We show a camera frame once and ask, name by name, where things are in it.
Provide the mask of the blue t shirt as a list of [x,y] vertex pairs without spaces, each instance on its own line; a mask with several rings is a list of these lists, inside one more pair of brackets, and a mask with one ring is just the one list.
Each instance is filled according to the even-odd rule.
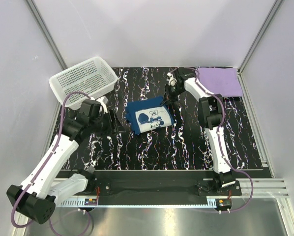
[[149,132],[158,128],[172,126],[174,120],[165,105],[160,105],[162,96],[129,102],[126,111],[126,120],[130,123],[135,135]]

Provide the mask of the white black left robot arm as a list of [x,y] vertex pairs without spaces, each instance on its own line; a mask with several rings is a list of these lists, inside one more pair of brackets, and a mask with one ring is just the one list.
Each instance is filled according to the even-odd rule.
[[20,185],[7,189],[6,195],[13,206],[13,226],[21,228],[15,222],[16,212],[44,224],[64,200],[77,193],[92,194],[96,188],[92,168],[79,170],[61,183],[52,184],[67,159],[90,134],[109,136],[123,131],[114,110],[98,100],[84,100],[75,118],[61,121],[59,133],[32,173]]

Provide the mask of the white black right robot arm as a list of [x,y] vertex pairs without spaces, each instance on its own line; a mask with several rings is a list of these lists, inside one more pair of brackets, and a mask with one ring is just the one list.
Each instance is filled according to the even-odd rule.
[[213,189],[224,195],[235,184],[232,166],[228,157],[224,127],[225,106],[223,97],[207,89],[199,79],[199,71],[195,68],[177,68],[166,75],[167,84],[162,105],[170,105],[178,101],[185,91],[198,101],[198,122],[207,136],[213,158]]

